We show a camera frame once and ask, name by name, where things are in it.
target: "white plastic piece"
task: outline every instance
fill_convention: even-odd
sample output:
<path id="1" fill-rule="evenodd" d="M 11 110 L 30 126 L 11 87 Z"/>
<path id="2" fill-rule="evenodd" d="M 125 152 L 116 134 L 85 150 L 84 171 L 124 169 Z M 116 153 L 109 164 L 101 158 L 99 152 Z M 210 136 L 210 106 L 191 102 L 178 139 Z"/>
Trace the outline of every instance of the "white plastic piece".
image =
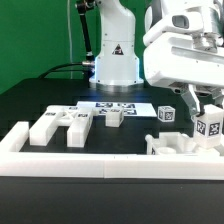
<path id="1" fill-rule="evenodd" d="M 215 148 L 202 148 L 198 146 L 193 138 L 179 132 L 163 132 L 158 139 L 146 135 L 147 154 L 160 156 L 220 156 Z"/>
<path id="2" fill-rule="evenodd" d="M 19 152 L 29 136 L 29 123 L 17 122 L 9 133 L 0 142 L 0 153 Z"/>
<path id="3" fill-rule="evenodd" d="M 162 122 L 173 122 L 175 120 L 175 109 L 171 106 L 158 107 L 158 119 Z"/>
<path id="4" fill-rule="evenodd" d="M 194 119 L 194 141 L 208 149 L 221 144 L 224 110 L 211 104 L 204 109 L 205 114 Z"/>
<path id="5" fill-rule="evenodd" d="M 191 36 L 164 33 L 144 52 L 145 77 L 150 85 L 164 88 L 177 82 L 223 88 L 223 58 L 221 47 L 217 54 L 202 52 L 192 49 Z"/>
<path id="6" fill-rule="evenodd" d="M 109 111 L 107 111 L 105 117 L 107 127 L 120 127 L 124 120 L 124 109 L 122 107 L 111 108 Z"/>
<path id="7" fill-rule="evenodd" d="M 153 13 L 152 13 L 152 7 L 148 7 L 148 9 L 145 12 L 145 32 L 148 32 L 148 30 L 150 29 L 151 25 L 152 25 L 152 18 Z"/>
<path id="8" fill-rule="evenodd" d="M 79 112 L 67 132 L 67 146 L 83 148 L 93 121 L 93 112 Z"/>
<path id="9" fill-rule="evenodd" d="M 173 16 L 184 16 L 188 18 L 189 28 L 180 28 L 173 25 Z M 162 20 L 156 23 L 143 37 L 145 46 L 149 46 L 164 32 L 192 34 L 203 30 L 203 20 L 199 12 L 175 12 L 172 15 L 165 16 Z"/>
<path id="10" fill-rule="evenodd" d="M 46 146 L 58 128 L 63 108 L 49 108 L 30 129 L 30 145 Z"/>

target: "table surface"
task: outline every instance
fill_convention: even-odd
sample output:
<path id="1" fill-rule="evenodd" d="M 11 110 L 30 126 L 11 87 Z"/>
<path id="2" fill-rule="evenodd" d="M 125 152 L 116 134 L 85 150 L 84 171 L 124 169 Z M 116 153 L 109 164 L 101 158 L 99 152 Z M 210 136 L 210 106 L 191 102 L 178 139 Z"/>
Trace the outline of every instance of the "table surface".
<path id="1" fill-rule="evenodd" d="M 49 105 L 77 101 L 140 102 L 176 108 L 173 123 L 156 118 L 125 117 L 120 128 L 106 128 L 95 117 L 84 149 L 66 147 L 66 128 L 59 128 L 47 147 L 23 152 L 145 154 L 146 134 L 179 131 L 189 135 L 193 124 L 180 96 L 146 85 L 130 93 L 89 89 L 83 80 L 27 79 L 0 95 L 0 136 L 17 121 L 30 126 Z M 0 178 L 0 223 L 224 223 L 223 181 L 91 178 Z"/>
<path id="2" fill-rule="evenodd" d="M 125 117 L 119 128 L 105 127 L 105 117 L 93 119 L 84 148 L 66 146 L 67 127 L 59 127 L 47 147 L 30 146 L 23 152 L 145 154 L 145 136 L 158 137 L 159 132 L 178 131 L 191 136 L 193 123 L 182 98 L 169 89 L 152 88 L 129 93 L 109 93 L 88 88 L 83 80 L 27 79 L 0 96 L 0 136 L 17 121 L 29 121 L 30 127 L 49 105 L 76 105 L 78 101 L 152 103 L 176 109 L 175 122 L 163 123 L 156 117 Z"/>

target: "green backdrop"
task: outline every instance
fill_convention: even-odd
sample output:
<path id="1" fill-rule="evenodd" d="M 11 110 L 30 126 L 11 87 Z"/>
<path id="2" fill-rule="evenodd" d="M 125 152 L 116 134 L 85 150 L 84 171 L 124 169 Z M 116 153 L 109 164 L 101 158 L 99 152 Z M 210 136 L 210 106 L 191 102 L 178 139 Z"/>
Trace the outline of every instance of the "green backdrop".
<path id="1" fill-rule="evenodd" d="M 74 61 L 85 59 L 85 47 L 75 0 L 71 0 L 71 28 Z M 121 0 L 136 16 L 135 52 L 140 58 L 141 77 L 144 45 L 145 1 Z M 95 55 L 100 51 L 99 11 L 87 13 L 91 44 Z M 69 37 L 67 0 L 0 1 L 0 93 L 25 78 L 38 77 L 47 69 L 67 63 Z M 50 77 L 70 78 L 70 73 Z M 75 73 L 74 78 L 81 78 Z"/>

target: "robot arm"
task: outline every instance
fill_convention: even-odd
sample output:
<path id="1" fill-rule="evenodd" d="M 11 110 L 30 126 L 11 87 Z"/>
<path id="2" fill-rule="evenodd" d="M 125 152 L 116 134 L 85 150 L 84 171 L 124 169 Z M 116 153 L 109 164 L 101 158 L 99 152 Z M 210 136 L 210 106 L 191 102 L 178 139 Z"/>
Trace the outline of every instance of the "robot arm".
<path id="1" fill-rule="evenodd" d="M 143 38 L 147 47 L 147 81 L 153 86 L 178 90 L 192 116 L 204 113 L 196 93 L 212 94 L 216 103 L 223 105 L 223 3 L 156 0 L 156 4 L 160 6 L 161 19 L 146 30 Z M 154 8 L 147 10 L 146 18 L 152 20 L 148 24 L 158 18 Z"/>
<path id="2" fill-rule="evenodd" d="M 101 17 L 101 51 L 95 58 L 95 75 L 89 80 L 90 87 L 112 92 L 143 87 L 143 80 L 139 78 L 139 59 L 134 52 L 134 14 L 119 0 L 78 2 L 84 11 L 97 6 Z"/>

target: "white block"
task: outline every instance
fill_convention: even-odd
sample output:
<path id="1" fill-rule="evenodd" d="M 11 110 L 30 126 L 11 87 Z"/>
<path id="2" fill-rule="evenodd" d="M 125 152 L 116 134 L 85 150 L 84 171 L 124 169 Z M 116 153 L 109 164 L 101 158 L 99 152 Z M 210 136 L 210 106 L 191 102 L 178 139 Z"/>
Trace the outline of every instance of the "white block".
<path id="1" fill-rule="evenodd" d="M 17 122 L 0 143 L 0 153 L 19 152 L 29 136 L 29 123 Z"/>
<path id="2" fill-rule="evenodd" d="M 214 105 L 205 105 L 205 114 L 195 117 L 194 141 L 205 149 L 221 144 L 224 111 Z"/>
<path id="3" fill-rule="evenodd" d="M 173 122 L 175 120 L 175 109 L 170 106 L 158 107 L 157 116 L 162 122 Z"/>
<path id="4" fill-rule="evenodd" d="M 47 110 L 30 129 L 30 145 L 46 146 L 58 128 L 63 110 Z"/>
<path id="5" fill-rule="evenodd" d="M 93 112 L 83 111 L 77 113 L 74 121 L 67 131 L 67 146 L 83 148 L 93 121 Z"/>
<path id="6" fill-rule="evenodd" d="M 124 109 L 111 108 L 106 113 L 106 126 L 107 127 L 119 127 L 124 120 Z"/>

